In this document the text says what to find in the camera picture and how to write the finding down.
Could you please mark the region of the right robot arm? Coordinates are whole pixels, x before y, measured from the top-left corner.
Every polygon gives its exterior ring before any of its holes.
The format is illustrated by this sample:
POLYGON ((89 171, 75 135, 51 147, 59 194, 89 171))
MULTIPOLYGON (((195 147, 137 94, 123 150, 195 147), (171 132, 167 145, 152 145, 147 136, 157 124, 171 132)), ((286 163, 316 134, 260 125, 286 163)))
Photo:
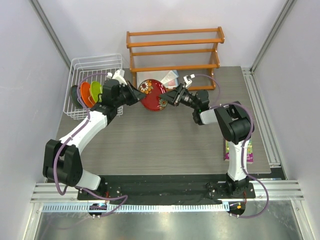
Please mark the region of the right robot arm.
POLYGON ((229 166, 226 173, 225 191, 233 198, 241 196, 249 187, 247 149, 254 131, 254 123, 239 102, 210 107, 207 90, 191 94, 182 84, 176 89, 160 94, 168 104, 183 104, 193 109, 192 117, 198 125, 218 123, 221 134, 229 146, 229 166))

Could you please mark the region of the red floral plate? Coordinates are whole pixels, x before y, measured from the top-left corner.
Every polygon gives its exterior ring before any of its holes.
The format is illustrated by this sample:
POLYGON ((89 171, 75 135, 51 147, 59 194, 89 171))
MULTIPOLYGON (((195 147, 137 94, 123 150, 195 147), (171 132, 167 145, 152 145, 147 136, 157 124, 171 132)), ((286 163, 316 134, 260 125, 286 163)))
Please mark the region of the red floral plate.
POLYGON ((158 80, 147 79, 144 80, 138 87, 138 90, 146 97, 140 102, 149 111, 159 112, 166 108, 168 101, 160 97, 161 94, 167 92, 166 87, 158 80))

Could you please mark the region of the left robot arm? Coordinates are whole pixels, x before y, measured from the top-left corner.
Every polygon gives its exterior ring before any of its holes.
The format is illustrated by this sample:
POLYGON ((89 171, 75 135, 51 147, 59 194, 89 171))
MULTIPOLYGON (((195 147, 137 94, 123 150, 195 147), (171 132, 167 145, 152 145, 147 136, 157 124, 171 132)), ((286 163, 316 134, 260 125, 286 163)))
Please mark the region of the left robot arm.
POLYGON ((131 83, 118 79, 105 81, 97 103, 86 109, 86 118, 60 140, 49 140, 45 145, 43 176, 54 181, 60 195, 65 187, 78 187, 100 200, 107 192, 102 178, 83 169, 81 153, 87 144, 116 117, 118 108, 132 106, 146 97, 131 83))

